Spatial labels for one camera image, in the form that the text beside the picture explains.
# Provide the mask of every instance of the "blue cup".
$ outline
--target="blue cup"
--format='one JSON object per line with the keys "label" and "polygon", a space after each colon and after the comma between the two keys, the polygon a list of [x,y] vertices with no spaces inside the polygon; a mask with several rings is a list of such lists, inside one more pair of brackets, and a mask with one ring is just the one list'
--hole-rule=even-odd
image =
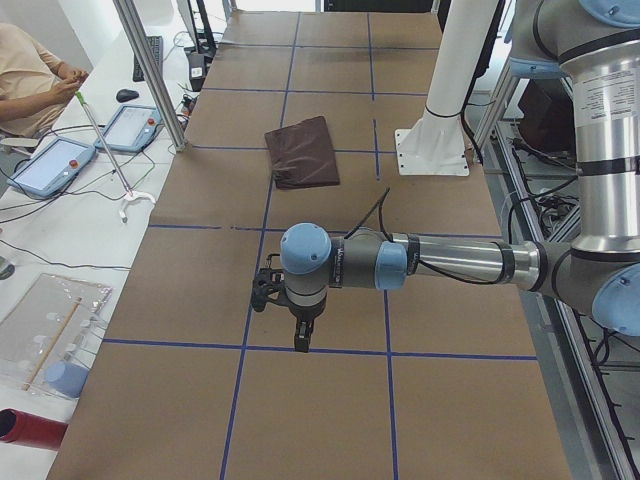
{"label": "blue cup", "polygon": [[51,364],[44,372],[46,382],[60,393],[71,398],[80,397],[89,370],[69,362]]}

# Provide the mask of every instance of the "person's hand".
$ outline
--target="person's hand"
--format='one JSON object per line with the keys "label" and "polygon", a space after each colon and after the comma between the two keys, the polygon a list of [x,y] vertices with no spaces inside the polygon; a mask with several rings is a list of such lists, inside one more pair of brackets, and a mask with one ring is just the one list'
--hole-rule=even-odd
{"label": "person's hand", "polygon": [[80,82],[72,78],[65,78],[51,87],[49,95],[51,104],[58,105],[60,103],[68,103],[80,88]]}
{"label": "person's hand", "polygon": [[58,76],[62,80],[74,80],[80,83],[84,82],[89,74],[82,68],[73,67],[67,63],[62,62],[58,68]]}

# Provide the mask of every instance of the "brown cloth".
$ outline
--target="brown cloth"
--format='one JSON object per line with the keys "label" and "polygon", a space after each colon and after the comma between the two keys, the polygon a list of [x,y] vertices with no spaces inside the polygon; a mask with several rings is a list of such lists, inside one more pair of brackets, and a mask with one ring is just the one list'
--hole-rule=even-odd
{"label": "brown cloth", "polygon": [[339,185],[338,167],[324,117],[314,117],[264,134],[276,187]]}

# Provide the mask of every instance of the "keyboard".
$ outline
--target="keyboard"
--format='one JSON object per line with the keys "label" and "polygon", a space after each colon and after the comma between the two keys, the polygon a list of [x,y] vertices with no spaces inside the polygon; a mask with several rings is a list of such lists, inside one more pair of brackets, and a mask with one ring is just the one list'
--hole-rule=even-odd
{"label": "keyboard", "polygon": [[[160,35],[152,35],[147,37],[147,43],[151,47],[151,52],[153,53],[153,59],[156,61],[156,65],[158,65],[158,69],[160,73],[162,73],[162,37]],[[144,80],[144,73],[142,72],[142,67],[140,66],[140,62],[136,56],[133,56],[133,81],[134,82],[142,82]]]}

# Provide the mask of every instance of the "red cylinder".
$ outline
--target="red cylinder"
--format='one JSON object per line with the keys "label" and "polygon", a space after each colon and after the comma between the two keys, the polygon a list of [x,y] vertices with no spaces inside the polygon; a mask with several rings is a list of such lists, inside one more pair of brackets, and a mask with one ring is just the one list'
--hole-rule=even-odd
{"label": "red cylinder", "polygon": [[58,450],[67,424],[7,408],[0,411],[0,441]]}

